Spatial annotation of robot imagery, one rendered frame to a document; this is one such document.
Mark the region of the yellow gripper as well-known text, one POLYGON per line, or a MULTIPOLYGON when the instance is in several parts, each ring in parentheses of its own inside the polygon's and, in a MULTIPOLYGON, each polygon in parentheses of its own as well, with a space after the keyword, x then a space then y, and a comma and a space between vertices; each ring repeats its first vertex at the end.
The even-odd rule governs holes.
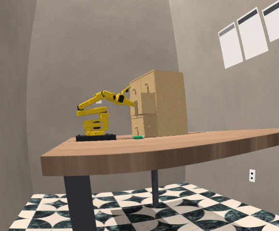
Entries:
POLYGON ((115 98, 115 100, 114 100, 114 104, 117 104, 117 105, 129 105, 129 106, 131 106, 131 105, 135 105, 135 103, 134 102, 132 102, 132 101, 130 101, 130 100, 128 100, 127 98, 126 98, 126 96, 124 95, 124 92, 126 91, 126 92, 128 92, 128 89, 130 88, 130 86, 129 87, 127 87, 125 90, 123 90, 121 93, 122 94, 117 94, 116 95, 116 98, 115 98))

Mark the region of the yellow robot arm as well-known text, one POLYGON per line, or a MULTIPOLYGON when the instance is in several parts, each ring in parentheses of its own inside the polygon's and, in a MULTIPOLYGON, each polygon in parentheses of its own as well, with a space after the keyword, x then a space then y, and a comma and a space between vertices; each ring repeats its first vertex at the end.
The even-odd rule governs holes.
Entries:
POLYGON ((100 119, 96 120, 85 120, 85 128, 86 128, 86 135, 87 136, 95 136, 95 135, 104 135, 107 129, 108 129, 108 119, 109 119, 109 113, 107 113, 106 107, 99 107, 99 108, 93 108, 93 109, 87 109, 84 110, 84 107, 87 107, 95 102, 98 102, 105 98, 108 101, 113 102, 116 98, 116 95, 114 93, 110 93, 108 91, 99 92, 98 94, 94 95, 93 98, 89 99, 88 101, 80 104, 77 106, 77 116, 86 116, 86 115, 92 115, 92 114, 99 114, 100 119), (96 122, 95 122, 96 121, 96 122), (101 123, 103 122, 103 128, 101 128, 101 123), (94 129, 96 131, 94 131, 94 129), (100 132, 102 131, 102 132, 100 132))

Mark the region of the tan wooden chest of drawers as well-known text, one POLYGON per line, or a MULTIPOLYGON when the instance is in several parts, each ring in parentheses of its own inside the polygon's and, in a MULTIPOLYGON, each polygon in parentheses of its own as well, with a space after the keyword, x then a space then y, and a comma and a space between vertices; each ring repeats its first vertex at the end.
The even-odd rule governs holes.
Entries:
POLYGON ((143 115, 134 118, 143 118, 157 115, 158 136, 144 137, 163 137, 188 134, 187 112, 186 112, 186 95, 184 86, 184 77, 181 72, 152 70, 137 79, 129 82, 132 83, 138 79, 154 72, 154 84, 156 97, 155 114, 143 115))

